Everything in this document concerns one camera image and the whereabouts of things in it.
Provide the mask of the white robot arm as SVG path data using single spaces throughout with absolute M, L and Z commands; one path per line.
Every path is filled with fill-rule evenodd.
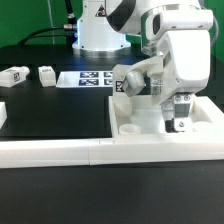
M 146 60 L 118 65 L 127 96 L 141 92 L 150 78 L 152 103 L 162 109 L 168 130 L 192 128 L 192 96 L 207 86 L 213 12 L 199 0 L 105 0 L 106 18 L 117 32 L 141 37 Z

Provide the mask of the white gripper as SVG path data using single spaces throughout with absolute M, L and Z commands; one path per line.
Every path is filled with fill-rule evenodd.
M 174 95 L 174 130 L 189 131 L 192 128 L 189 117 L 192 106 L 190 94 L 204 89 L 209 79 L 209 32 L 207 30 L 167 31 L 157 42 L 157 49 L 163 54 L 163 74 L 151 77 L 152 104 L 161 105 Z

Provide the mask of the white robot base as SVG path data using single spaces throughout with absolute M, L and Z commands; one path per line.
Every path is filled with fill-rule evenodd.
M 124 34 L 115 32 L 105 15 L 105 0 L 83 0 L 83 11 L 77 22 L 75 55 L 90 58 L 114 58 L 128 54 L 131 44 Z

